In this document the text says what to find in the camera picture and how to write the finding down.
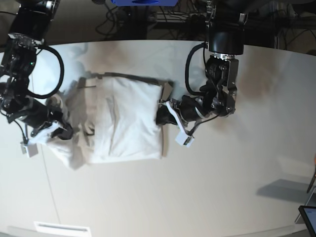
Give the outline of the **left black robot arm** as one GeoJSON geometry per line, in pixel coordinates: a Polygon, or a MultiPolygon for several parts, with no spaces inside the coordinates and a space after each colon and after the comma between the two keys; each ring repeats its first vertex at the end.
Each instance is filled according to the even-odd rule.
{"type": "Polygon", "coordinates": [[[219,117],[227,117],[236,110],[236,79],[239,61],[237,55],[244,50],[244,25],[248,14],[229,5],[225,0],[206,2],[206,38],[194,46],[185,63],[185,86],[188,92],[181,100],[158,99],[150,89],[154,79],[141,80],[137,76],[105,73],[107,77],[123,78],[136,85],[126,92],[115,92],[113,103],[125,114],[123,118],[135,123],[139,120],[155,121],[158,126],[173,124],[180,129],[183,144],[193,140],[193,134],[203,123],[219,117]],[[204,59],[206,84],[193,91],[189,83],[190,63],[194,53],[209,50],[204,59]]]}

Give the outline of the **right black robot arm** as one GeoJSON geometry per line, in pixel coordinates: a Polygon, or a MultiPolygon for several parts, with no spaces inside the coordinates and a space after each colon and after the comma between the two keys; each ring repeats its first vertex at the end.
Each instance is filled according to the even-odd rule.
{"type": "Polygon", "coordinates": [[[67,139],[69,129],[62,113],[52,106],[44,105],[41,99],[49,99],[60,89],[64,79],[64,63],[61,55],[45,43],[45,35],[54,19],[59,1],[20,0],[19,9],[8,32],[4,55],[0,64],[0,75],[8,76],[0,84],[0,113],[8,123],[20,120],[33,128],[31,136],[22,133],[23,145],[35,143],[40,136],[49,133],[67,139]],[[29,90],[30,79],[37,62],[37,51],[45,50],[56,56],[60,76],[56,87],[47,94],[36,94],[29,90]]]}

